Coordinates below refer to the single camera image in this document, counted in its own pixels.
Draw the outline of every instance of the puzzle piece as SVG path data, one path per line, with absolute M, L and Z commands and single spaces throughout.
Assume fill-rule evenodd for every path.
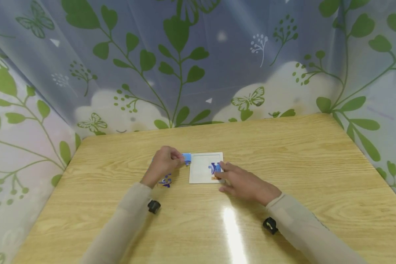
M 185 159 L 185 165 L 189 166 L 191 164 L 191 154 L 190 153 L 182 153 L 182 156 Z

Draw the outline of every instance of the wood grain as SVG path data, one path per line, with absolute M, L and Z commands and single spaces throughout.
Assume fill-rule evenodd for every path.
M 223 152 L 312 210 L 368 263 L 396 263 L 396 195 L 326 114 L 86 138 L 14 263 L 77 263 L 162 145 Z M 264 208 L 218 184 L 189 184 L 189 168 L 157 186 L 149 214 L 121 263 L 307 263 Z

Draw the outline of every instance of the beige sleeve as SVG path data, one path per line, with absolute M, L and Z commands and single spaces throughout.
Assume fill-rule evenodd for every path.
M 281 194 L 266 208 L 282 235 L 311 263 L 366 263 L 292 196 Z
M 81 264 L 117 264 L 145 221 L 151 188 L 135 183 L 120 201 L 109 222 L 93 240 Z

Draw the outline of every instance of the blue puzzle piece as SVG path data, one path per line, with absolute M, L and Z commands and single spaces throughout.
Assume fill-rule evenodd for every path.
M 222 172 L 222 168 L 220 167 L 220 163 L 217 163 L 215 171 L 216 172 Z
M 191 163 L 191 154 L 190 153 L 182 153 L 183 158 L 185 159 L 185 165 L 189 166 Z

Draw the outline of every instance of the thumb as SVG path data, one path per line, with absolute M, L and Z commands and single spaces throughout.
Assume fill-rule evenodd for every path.
M 223 185 L 222 187 L 219 188 L 219 191 L 223 193 L 231 194 L 233 196 L 236 195 L 236 190 L 232 186 Z

